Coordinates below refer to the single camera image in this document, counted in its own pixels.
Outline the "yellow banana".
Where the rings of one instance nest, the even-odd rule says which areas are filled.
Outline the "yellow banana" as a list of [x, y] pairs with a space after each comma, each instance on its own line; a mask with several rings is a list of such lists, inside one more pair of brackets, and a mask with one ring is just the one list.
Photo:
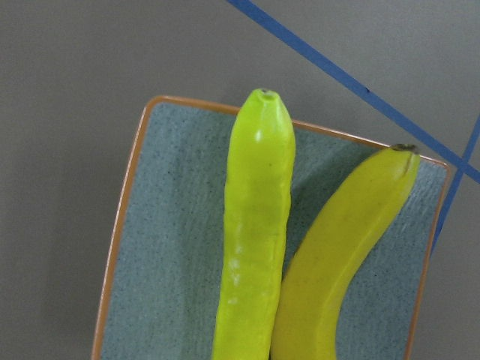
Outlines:
[[414, 145], [372, 154], [341, 183], [301, 241], [281, 285], [272, 359], [335, 359], [348, 286], [406, 203], [419, 171]]
[[250, 93], [229, 140], [213, 359], [267, 359], [278, 308], [296, 138], [272, 90]]

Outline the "grey square plate orange rim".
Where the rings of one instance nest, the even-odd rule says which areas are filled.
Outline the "grey square plate orange rim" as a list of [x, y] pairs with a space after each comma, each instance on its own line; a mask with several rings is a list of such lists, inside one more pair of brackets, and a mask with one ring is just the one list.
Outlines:
[[[93, 359], [209, 359], [234, 106], [161, 96], [143, 110], [115, 219]], [[408, 359], [450, 171], [415, 187], [349, 285], [339, 359]]]

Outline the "brown paper table cover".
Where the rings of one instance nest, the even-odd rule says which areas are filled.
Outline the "brown paper table cover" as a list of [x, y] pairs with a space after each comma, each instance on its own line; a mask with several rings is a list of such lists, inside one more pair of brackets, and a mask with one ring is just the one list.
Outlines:
[[[462, 155], [479, 117], [477, 1], [258, 6]], [[134, 135], [154, 96], [411, 136], [226, 1], [1, 3], [1, 357], [88, 359]]]

